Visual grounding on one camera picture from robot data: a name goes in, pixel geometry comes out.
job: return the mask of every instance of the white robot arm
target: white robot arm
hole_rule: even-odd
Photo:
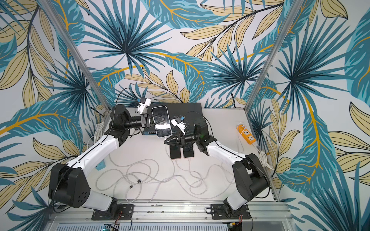
[[[118,205],[117,199],[91,190],[86,177],[101,160],[126,141],[129,128],[155,125],[147,114],[131,117],[123,105],[117,105],[112,110],[115,111],[111,115],[114,123],[100,140],[67,164],[57,164],[52,168],[48,194],[50,199],[75,208],[92,208],[94,214],[104,217],[103,220],[113,220],[123,206],[133,205]],[[237,189],[225,199],[223,208],[231,217],[241,206],[268,187],[266,173],[256,155],[244,155],[218,143],[217,139],[209,135],[203,118],[196,119],[194,124],[194,132],[174,134],[164,143],[180,147],[196,143],[201,152],[232,165]],[[252,173],[248,174],[246,169],[252,170]]]

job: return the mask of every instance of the white smartphone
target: white smartphone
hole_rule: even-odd
[[[171,123],[169,121],[168,110],[166,106],[159,106],[152,108],[152,114],[164,118],[164,121],[155,125],[155,131],[158,137],[170,136],[172,135]]]

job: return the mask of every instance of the white cable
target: white cable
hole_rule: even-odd
[[[169,156],[169,154],[168,154],[168,152],[167,152],[167,145],[165,146],[165,151],[166,151],[166,154],[167,154],[167,156],[170,158],[170,156]],[[118,170],[118,169],[110,169],[110,170],[107,170],[107,171],[105,171],[105,172],[103,172],[102,174],[100,174],[100,176],[96,179],[96,182],[95,182],[95,187],[96,187],[96,189],[97,190],[99,190],[99,191],[104,191],[104,190],[107,190],[107,189],[109,189],[109,188],[111,188],[111,187],[113,187],[114,186],[114,189],[113,189],[113,196],[115,197],[115,189],[116,189],[116,187],[117,187],[117,185],[119,184],[119,182],[122,180],[122,179],[125,179],[125,181],[126,182],[128,182],[129,184],[132,184],[132,186],[134,186],[134,185],[136,185],[136,184],[139,184],[139,193],[138,193],[138,195],[135,197],[135,199],[134,200],[132,200],[132,201],[128,201],[128,199],[127,199],[127,194],[128,194],[128,191],[130,190],[130,188],[126,191],[126,194],[125,194],[125,197],[126,197],[126,201],[127,201],[127,203],[132,203],[132,202],[134,202],[135,200],[137,200],[137,198],[140,196],[140,194],[141,194],[141,191],[142,191],[142,185],[143,184],[151,184],[151,183],[156,183],[156,184],[158,184],[157,185],[157,187],[156,187],[156,189],[155,189],[155,191],[154,191],[154,194],[153,194],[153,196],[152,196],[152,198],[150,199],[150,200],[148,200],[147,202],[150,202],[150,201],[152,201],[153,200],[153,198],[154,198],[154,196],[156,195],[156,193],[157,193],[157,191],[158,191],[158,189],[159,189],[159,187],[160,187],[160,185],[162,184],[162,183],[166,183],[166,182],[169,182],[169,181],[171,181],[171,180],[176,180],[178,183],[179,183],[179,185],[180,185],[180,187],[188,194],[188,195],[190,195],[190,196],[192,196],[192,197],[195,197],[195,198],[198,198],[198,199],[200,199],[200,200],[209,200],[209,199],[213,199],[213,198],[215,198],[215,197],[218,197],[219,195],[221,195],[221,194],[223,194],[229,187],[230,187],[230,185],[232,184],[232,183],[234,183],[234,180],[232,180],[232,181],[229,181],[228,179],[227,179],[227,177],[226,177],[226,174],[228,173],[228,174],[230,174],[231,176],[233,176],[233,174],[232,173],[230,173],[230,172],[228,172],[226,169],[224,169],[224,167],[222,167],[222,166],[220,166],[220,165],[217,165],[217,164],[213,164],[213,165],[211,165],[210,167],[209,167],[209,169],[208,169],[208,171],[207,171],[207,174],[206,174],[206,176],[203,178],[202,176],[201,176],[201,174],[200,173],[198,173],[198,172],[196,172],[196,171],[192,171],[192,170],[190,170],[190,159],[189,159],[189,170],[184,170],[184,169],[182,169],[182,168],[180,168],[179,167],[179,165],[177,164],[177,166],[180,168],[180,169],[182,169],[182,170],[184,170],[184,171],[189,171],[190,172],[190,175],[192,176],[192,177],[194,177],[194,178],[196,178],[196,179],[198,179],[197,181],[195,181],[194,183],[192,183],[192,184],[190,184],[190,183],[188,183],[188,181],[186,180],[186,178],[184,177],[184,176],[182,176],[182,175],[175,175],[175,165],[174,165],[174,162],[171,160],[171,163],[172,163],[172,165],[173,165],[173,173],[172,173],[172,176],[171,177],[167,177],[167,178],[165,178],[165,179],[163,179],[163,180],[158,180],[158,179],[156,179],[155,177],[157,176],[157,174],[158,174],[158,172],[159,172],[159,164],[158,164],[158,162],[157,161],[155,161],[155,160],[152,160],[152,159],[145,159],[145,160],[140,160],[140,161],[137,161],[137,162],[135,162],[135,163],[133,163],[133,164],[129,164],[129,165],[118,165],[118,164],[116,164],[113,160],[112,160],[112,158],[111,158],[111,156],[109,155],[109,158],[110,158],[110,160],[111,160],[111,162],[115,165],[115,166],[117,166],[117,167],[129,167],[127,170],[126,170],[126,174],[124,174],[123,172],[121,172],[120,170]],[[150,161],[154,161],[156,164],[157,164],[157,172],[156,172],[156,174],[155,174],[155,176],[154,177],[152,177],[152,176],[150,176],[151,175],[151,167],[149,166],[149,165],[147,165],[147,164],[145,164],[145,163],[142,163],[142,161],[146,161],[146,160],[150,160]],[[144,165],[146,165],[148,168],[149,168],[149,174],[146,174],[146,173],[142,173],[142,172],[131,172],[131,173],[128,173],[128,171],[129,171],[129,169],[133,166],[133,165],[135,165],[135,164],[144,164]],[[197,197],[196,195],[202,195],[202,194],[204,194],[204,193],[206,193],[207,192],[207,190],[208,190],[208,187],[207,187],[207,184],[204,182],[204,179],[206,179],[207,177],[208,177],[208,175],[209,175],[209,171],[210,171],[210,169],[213,167],[213,166],[218,166],[219,168],[221,168],[221,170],[224,172],[224,174],[225,174],[225,178],[226,178],[226,180],[227,180],[227,182],[229,183],[229,185],[226,187],[226,189],[224,190],[224,191],[222,191],[221,193],[219,193],[218,195],[216,195],[216,196],[214,196],[214,197],[211,197],[211,198],[200,198],[200,197]],[[98,180],[100,179],[100,177],[102,177],[105,173],[107,173],[107,172],[109,172],[109,171],[118,171],[118,172],[120,172],[120,174],[122,175],[122,177],[120,177],[118,180],[116,180],[113,184],[111,184],[109,187],[107,187],[107,188],[99,188],[98,187],[98,185],[97,185],[97,183],[98,183]],[[194,173],[196,173],[196,174],[198,174],[199,175],[199,177],[197,177],[197,176],[194,176],[193,174],[192,174],[192,172],[194,172]],[[136,174],[142,174],[142,175],[145,175],[146,176],[146,178],[143,180],[143,181],[141,181],[140,183],[136,183],[136,182],[132,182],[130,179],[128,179],[128,176],[133,176],[133,177],[135,177],[136,178],[136,180],[139,180],[139,178],[136,176]],[[176,179],[177,177],[180,177],[180,178],[182,178],[184,181],[185,181],[185,183],[189,186],[189,191],[190,192],[188,192],[183,186],[182,186],[182,184],[180,183],[180,181],[178,180],[178,179]],[[192,192],[192,188],[198,188],[198,187],[200,187],[202,184],[204,184],[205,185],[205,190],[204,191],[202,191],[202,192],[200,192],[200,193],[194,193],[194,192]]]
[[[103,136],[104,122],[98,123],[96,125],[96,130],[94,134],[94,143],[96,143]]]
[[[240,124],[243,124],[242,122],[240,122],[240,123],[238,123],[238,125],[236,126],[236,129],[237,129],[237,131],[239,132],[239,125]],[[242,141],[240,140],[240,137],[242,137],[242,134],[243,134],[243,132],[245,131],[245,129],[246,129],[246,126],[244,125],[244,129],[242,130],[242,132],[240,133],[240,135],[239,135],[239,137],[238,137],[238,140],[239,140],[239,142],[240,142],[240,145],[242,146],[242,148],[243,148],[243,151],[239,151],[239,144],[238,143],[236,143],[236,145],[238,146],[238,152],[239,153],[243,153],[244,152],[244,147],[243,147],[243,144],[242,144]]]
[[[268,167],[271,170],[275,170],[269,163],[267,163],[267,155],[265,151],[259,149],[256,143],[253,143],[253,146],[258,150],[258,159],[261,162],[262,167]]]

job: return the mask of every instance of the red wire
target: red wire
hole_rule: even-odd
[[[122,216],[122,211],[121,211],[121,213],[119,214],[119,216],[118,216],[118,218],[117,218],[116,222],[114,223],[115,225],[117,225],[117,221],[121,218],[121,216]]]

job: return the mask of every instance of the tropical leaf wallpaper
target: tropical leaf wallpaper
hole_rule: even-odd
[[[51,0],[110,106],[205,108],[244,107],[293,1]],[[304,0],[251,99],[298,230],[370,229],[369,7]],[[51,167],[106,111],[37,0],[0,0],[0,23],[1,221],[38,231]]]
[[[307,4],[248,117],[297,230],[370,230],[370,2]]]

